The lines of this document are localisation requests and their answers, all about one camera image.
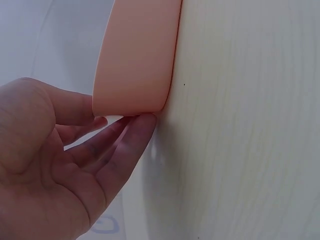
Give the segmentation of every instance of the wood panel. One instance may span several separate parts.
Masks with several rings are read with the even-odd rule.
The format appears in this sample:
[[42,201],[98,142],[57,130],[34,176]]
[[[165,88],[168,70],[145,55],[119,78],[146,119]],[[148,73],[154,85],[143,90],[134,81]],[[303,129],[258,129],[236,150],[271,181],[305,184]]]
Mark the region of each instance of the wood panel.
[[149,239],[320,240],[319,42],[318,0],[184,0]]

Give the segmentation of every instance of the skin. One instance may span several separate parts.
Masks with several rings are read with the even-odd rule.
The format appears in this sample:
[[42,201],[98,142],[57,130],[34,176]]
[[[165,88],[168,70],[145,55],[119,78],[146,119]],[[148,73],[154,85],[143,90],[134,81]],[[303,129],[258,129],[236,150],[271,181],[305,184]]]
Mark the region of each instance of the skin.
[[0,87],[0,239],[74,240],[129,179],[156,126],[153,114],[107,125],[92,97],[30,78]]

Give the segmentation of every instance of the wooden surface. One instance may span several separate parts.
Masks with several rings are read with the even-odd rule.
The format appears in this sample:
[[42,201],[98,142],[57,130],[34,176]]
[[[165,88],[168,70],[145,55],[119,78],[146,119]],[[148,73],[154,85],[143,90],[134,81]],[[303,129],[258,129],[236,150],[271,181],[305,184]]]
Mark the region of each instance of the wooden surface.
[[319,43],[318,0],[184,0],[149,239],[320,240]]

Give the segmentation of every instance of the white surface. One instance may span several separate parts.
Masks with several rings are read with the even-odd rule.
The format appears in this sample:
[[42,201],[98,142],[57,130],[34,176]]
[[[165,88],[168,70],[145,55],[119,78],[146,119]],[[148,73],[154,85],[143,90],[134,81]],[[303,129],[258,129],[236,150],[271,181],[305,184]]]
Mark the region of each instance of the white surface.
[[320,240],[320,1],[184,0],[153,141],[152,240]]
[[[33,77],[62,89],[92,94],[113,2],[0,0],[0,85]],[[139,176],[133,174],[122,193],[80,240],[148,239],[143,203],[139,200]]]

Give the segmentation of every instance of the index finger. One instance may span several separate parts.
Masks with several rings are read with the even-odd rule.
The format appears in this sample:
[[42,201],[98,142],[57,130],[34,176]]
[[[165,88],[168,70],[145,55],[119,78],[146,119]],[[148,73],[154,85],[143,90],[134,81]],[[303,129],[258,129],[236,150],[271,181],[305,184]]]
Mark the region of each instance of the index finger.
[[52,103],[56,124],[83,126],[95,119],[92,111],[92,96],[63,90],[32,78],[25,78],[25,80],[31,81],[47,93]]

